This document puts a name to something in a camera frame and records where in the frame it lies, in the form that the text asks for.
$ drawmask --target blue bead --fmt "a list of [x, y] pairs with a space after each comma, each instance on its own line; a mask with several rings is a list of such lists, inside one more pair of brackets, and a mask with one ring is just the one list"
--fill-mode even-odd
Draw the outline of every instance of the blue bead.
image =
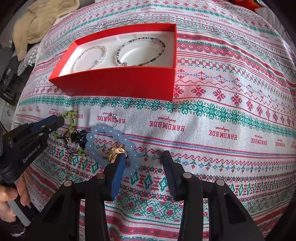
[[92, 150], [89, 151], [89, 156], [91, 158], [94, 158], [96, 155], [97, 155], [97, 153], [94, 151], [94, 149], [92, 149]]
[[135, 174], [135, 170], [131, 168], [125, 168], [123, 172], [123, 177], [129, 177], [131, 178]]
[[105, 168], [108, 164], [110, 164], [110, 162], [108, 162], [107, 160], [105, 159], [101, 159], [100, 161], [100, 165]]
[[136, 152], [135, 150], [131, 150], [128, 152], [128, 158], [131, 160], [131, 161], [136, 161], [138, 160], [138, 157], [139, 157], [139, 154], [138, 152]]
[[136, 164], [136, 166], [135, 166], [135, 169], [138, 170], [138, 169], [140, 168], [140, 166], [141, 166], [141, 163], [138, 162], [138, 163]]
[[114, 128], [111, 127], [111, 126], [108, 126], [108, 127], [106, 128], [106, 130], [105, 130], [105, 133], [106, 133], [107, 136], [110, 136], [110, 137], [111, 137], [113, 131], [114, 131]]
[[87, 133], [87, 135], [86, 135], [86, 139], [87, 139], [88, 141], [94, 141], [94, 134], [92, 134], [92, 133]]
[[127, 135], [121, 135], [119, 137], [120, 144], [125, 144], [127, 141], [128, 141], [128, 136]]
[[91, 128], [91, 133], [97, 135], [99, 133], [99, 126], [93, 126]]
[[124, 143], [124, 148], [126, 149], [126, 151], [133, 150], [135, 148], [135, 144], [131, 141], [126, 141]]
[[94, 143], [93, 143], [93, 142], [88, 141], [88, 142], [85, 144], [85, 149], [87, 149], [88, 151], [93, 150], [93, 148], [94, 148]]
[[116, 130], [114, 129], [114, 131], [112, 132], [112, 136], [115, 140], [119, 140], [119, 137], [122, 135], [120, 130]]
[[130, 163], [131, 163], [131, 168], [132, 169], [139, 169], [140, 166], [141, 166], [141, 163], [140, 163], [140, 160], [137, 159], [137, 160], [130, 160]]
[[102, 132], [102, 133], [105, 133], [105, 130], [107, 128], [107, 125], [106, 124], [99, 124], [99, 132]]
[[101, 160], [103, 160], [103, 157], [101, 155], [99, 155], [98, 153], [96, 153], [94, 156], [94, 161], [98, 164], [101, 164]]

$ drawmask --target light blue bead bracelet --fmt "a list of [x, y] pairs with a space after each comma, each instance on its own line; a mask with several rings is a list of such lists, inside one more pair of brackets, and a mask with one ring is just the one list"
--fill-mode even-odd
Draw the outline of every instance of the light blue bead bracelet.
[[127, 135], [123, 135], [120, 130], [114, 129], [106, 124], [101, 123], [98, 126], [91, 127], [91, 132], [86, 135], [87, 143], [85, 144], [85, 149], [88, 151], [89, 156], [103, 168], [110, 162], [99, 154], [98, 149], [94, 148], [95, 135], [99, 133], [105, 133], [110, 137], [112, 136], [115, 140], [119, 141], [120, 144], [124, 145], [124, 149], [128, 155], [127, 162], [130, 162], [130, 166], [125, 168], [123, 177], [132, 177], [135, 171], [140, 168], [139, 154], [134, 150], [135, 144], [128, 139]]

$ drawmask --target green beaded bracelet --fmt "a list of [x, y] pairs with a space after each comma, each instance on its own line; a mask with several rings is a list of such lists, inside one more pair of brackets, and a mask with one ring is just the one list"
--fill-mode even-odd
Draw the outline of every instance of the green beaded bracelet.
[[152, 63], [152, 62], [154, 62], [155, 60], [157, 60], [157, 59], [163, 54], [163, 52], [165, 51], [165, 43], [164, 43], [163, 41], [161, 41], [160, 39], [158, 39], [158, 38], [142, 37], [142, 38], [132, 39], [132, 40], [128, 41], [127, 43], [125, 43], [124, 45], [122, 45], [121, 48], [117, 51], [117, 53], [116, 53], [116, 61], [117, 61], [117, 63], [118, 63], [119, 65], [121, 65], [121, 66], [123, 66], [123, 67], [127, 67], [127, 66], [128, 66], [128, 63], [126, 63], [126, 62], [123, 62], [123, 63], [122, 63], [122, 62], [120, 62], [120, 60], [119, 60], [119, 53], [120, 53], [120, 51], [124, 48], [124, 46], [126, 46], [127, 44], [132, 43], [132, 42], [134, 42], [134, 41], [136, 41], [136, 40], [140, 40], [140, 39], [151, 39], [152, 42], [154, 42], [154, 43], [157, 43], [157, 42], [161, 43], [163, 47], [162, 47], [161, 51], [159, 52], [159, 54], [158, 54], [155, 58], [150, 59], [149, 61], [144, 62], [144, 63], [141, 63], [141, 64], [132, 65], [131, 67], [134, 67], [134, 66], [144, 66], [144, 65], [146, 65], [146, 64]]

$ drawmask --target blue gripper pad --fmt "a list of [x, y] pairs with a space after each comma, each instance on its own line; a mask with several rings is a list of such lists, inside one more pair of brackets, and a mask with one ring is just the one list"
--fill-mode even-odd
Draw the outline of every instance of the blue gripper pad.
[[111, 199], [114, 200], [114, 198], [117, 196], [120, 188], [120, 184], [122, 181], [122, 175], [124, 172], [124, 169], [126, 168], [126, 157], [125, 155], [118, 155], [117, 158], [119, 158], [117, 169], [114, 174], [114, 178], [112, 181], [112, 188], [111, 188]]

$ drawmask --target gold charm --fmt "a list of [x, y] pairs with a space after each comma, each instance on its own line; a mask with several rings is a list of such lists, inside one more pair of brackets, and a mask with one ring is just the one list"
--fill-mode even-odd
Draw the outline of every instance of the gold charm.
[[115, 146], [111, 149], [111, 151], [108, 154], [108, 160], [113, 163], [117, 157], [118, 153], [124, 153], [126, 155], [126, 158], [128, 157], [128, 154], [125, 149], [123, 149], [123, 144], [120, 144], [119, 146]]

